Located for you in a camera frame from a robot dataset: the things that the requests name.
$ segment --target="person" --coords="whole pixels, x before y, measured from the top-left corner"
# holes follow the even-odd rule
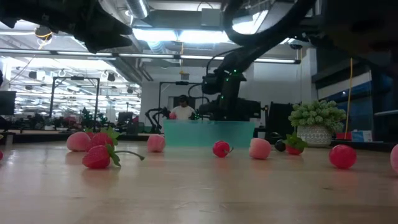
[[[175,107],[171,113],[175,114],[177,120],[188,120],[195,110],[188,106],[188,97],[186,95],[180,96],[180,106]]]

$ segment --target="wooden table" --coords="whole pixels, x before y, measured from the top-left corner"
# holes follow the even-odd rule
[[[0,167],[0,223],[398,223],[388,153],[358,151],[351,170],[337,170],[327,149],[257,161],[239,149],[218,159],[204,148],[118,148],[147,159],[89,170],[65,143],[14,145]]]

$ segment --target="strawberry stem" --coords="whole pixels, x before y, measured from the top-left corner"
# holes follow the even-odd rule
[[[130,153],[130,154],[136,155],[136,156],[138,156],[138,158],[139,158],[141,161],[143,161],[143,160],[145,159],[144,156],[142,156],[142,155],[140,155],[140,154],[137,154],[137,153],[135,153],[135,152],[130,152],[130,151],[123,151],[123,150],[120,150],[120,151],[115,151],[114,153],[117,154],[117,153],[120,153],[120,152],[125,152],[125,153]]]

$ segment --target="teal bin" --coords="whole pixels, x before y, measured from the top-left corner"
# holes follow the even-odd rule
[[[222,140],[231,147],[248,148],[255,124],[245,121],[178,121],[165,120],[167,146],[211,147]]]

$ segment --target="computer screen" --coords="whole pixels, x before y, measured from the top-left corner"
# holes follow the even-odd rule
[[[0,115],[14,115],[16,91],[0,91]]]

